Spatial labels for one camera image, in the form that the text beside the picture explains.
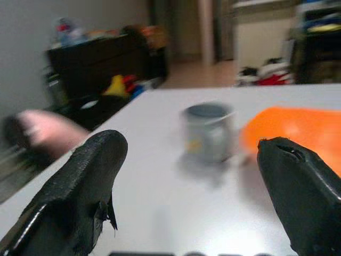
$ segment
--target gray wall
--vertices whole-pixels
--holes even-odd
[[[116,29],[147,25],[148,6],[147,0],[0,0],[0,124],[4,116],[50,104],[42,69],[59,17],[75,18],[88,30]]]

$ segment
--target orange plate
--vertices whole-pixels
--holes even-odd
[[[254,157],[260,139],[288,138],[316,152],[341,177],[341,112],[272,107],[241,132],[241,143]]]

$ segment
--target white table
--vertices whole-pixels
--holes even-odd
[[[340,85],[155,90],[142,94],[98,130],[116,129],[129,144],[113,187],[119,230],[103,228],[93,255],[112,251],[197,251],[207,256],[296,255],[258,169],[198,166],[184,157],[180,112],[203,101],[237,111],[236,128],[274,105],[341,109]],[[0,238],[71,153],[0,206]]]

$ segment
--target wooden floor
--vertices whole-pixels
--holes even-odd
[[[236,68],[233,61],[205,67],[200,61],[180,62],[170,66],[163,89],[230,87],[234,85]]]

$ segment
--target metal mug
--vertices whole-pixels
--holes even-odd
[[[183,112],[186,148],[205,162],[223,162],[233,154],[232,108],[218,102],[194,105]]]

